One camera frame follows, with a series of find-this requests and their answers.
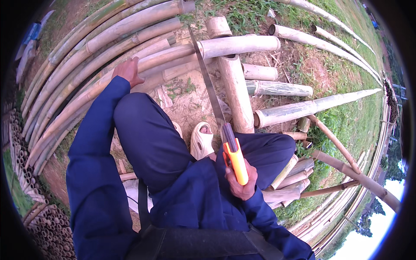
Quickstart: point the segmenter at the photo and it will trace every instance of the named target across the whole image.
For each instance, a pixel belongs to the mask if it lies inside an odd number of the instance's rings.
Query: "person's right hand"
[[[137,62],[139,62],[139,57],[134,57],[133,59],[129,58],[118,64],[114,68],[111,79],[115,76],[120,76],[130,83],[130,88],[136,86],[137,84],[143,83],[144,79],[139,77],[139,74],[137,74]]]
[[[257,169],[251,166],[246,159],[244,159],[244,162],[248,173],[248,182],[246,185],[243,186],[238,183],[234,170],[231,167],[225,168],[225,178],[230,183],[231,193],[235,197],[246,201],[254,195],[254,187],[256,186],[257,181]]]

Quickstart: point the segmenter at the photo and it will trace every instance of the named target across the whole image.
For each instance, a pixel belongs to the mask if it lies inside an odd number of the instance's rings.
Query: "leg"
[[[256,184],[261,190],[272,184],[295,152],[295,141],[288,135],[235,133],[235,136],[240,142],[244,158],[257,169]],[[224,160],[220,159],[222,152],[220,148],[217,163],[225,167]]]
[[[168,115],[144,93],[123,97],[114,111],[121,146],[150,193],[169,187],[195,159]]]

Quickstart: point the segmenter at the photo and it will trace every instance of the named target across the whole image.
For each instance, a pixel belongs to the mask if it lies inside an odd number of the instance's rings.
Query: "saw handle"
[[[246,185],[248,182],[248,173],[247,168],[245,167],[245,161],[243,154],[241,153],[240,143],[238,142],[238,138],[234,138],[231,141],[232,147],[236,147],[237,151],[232,152],[230,150],[229,142],[223,144],[224,152],[223,157],[225,161],[225,165],[228,167],[230,164],[234,169],[235,177],[240,185]]]

